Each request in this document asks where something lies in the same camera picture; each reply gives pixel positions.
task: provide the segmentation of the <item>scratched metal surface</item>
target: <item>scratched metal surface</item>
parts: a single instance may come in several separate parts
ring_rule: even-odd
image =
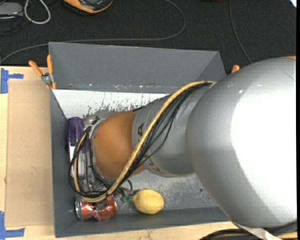
[[[66,118],[80,117],[85,125],[96,116],[106,118],[120,111],[129,111],[168,94],[62,89],[53,92]],[[168,178],[145,170],[131,177],[130,180],[134,190],[152,189],[161,193],[164,198],[163,210],[217,206],[196,174]],[[118,213],[136,212],[131,200],[117,197],[115,201]]]

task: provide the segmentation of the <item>yellow lemon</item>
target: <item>yellow lemon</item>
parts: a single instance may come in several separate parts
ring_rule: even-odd
[[[144,214],[156,214],[165,205],[162,195],[152,189],[141,189],[133,197],[136,209]]]

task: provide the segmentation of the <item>black floor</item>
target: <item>black floor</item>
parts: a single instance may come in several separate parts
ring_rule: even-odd
[[[26,0],[6,1],[24,5]],[[34,60],[45,67],[45,44],[75,40],[219,51],[227,74],[235,64],[296,55],[297,8],[290,0],[114,0],[108,9],[89,16],[74,13],[62,0],[44,1],[51,13],[46,24],[26,18],[0,21],[0,65],[28,66]],[[35,21],[47,18],[38,0],[27,12]]]

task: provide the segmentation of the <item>white cable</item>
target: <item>white cable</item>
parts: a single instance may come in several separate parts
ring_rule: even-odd
[[[47,13],[48,13],[48,18],[47,18],[45,21],[35,21],[35,20],[33,20],[32,18],[30,18],[30,17],[28,16],[28,13],[27,13],[27,7],[28,7],[28,5],[29,5],[30,0],[26,0],[26,2],[25,2],[25,4],[24,4],[24,7],[23,7],[24,15],[25,15],[25,17],[26,17],[29,21],[31,21],[32,23],[35,23],[35,24],[46,24],[46,23],[49,22],[50,19],[51,19],[50,10],[49,10],[48,6],[45,4],[45,2],[44,2],[43,0],[39,0],[39,1],[41,2],[41,4],[44,6],[44,8],[46,9],[46,11],[47,11]]]

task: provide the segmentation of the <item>blue tape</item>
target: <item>blue tape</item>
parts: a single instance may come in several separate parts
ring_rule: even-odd
[[[16,229],[16,230],[6,230],[5,228],[5,213],[0,211],[0,240],[5,240],[6,238],[17,238],[23,237],[25,229]]]
[[[0,80],[0,93],[7,94],[8,93],[8,80],[9,79],[23,79],[23,74],[9,74],[8,70],[1,68],[1,80]]]

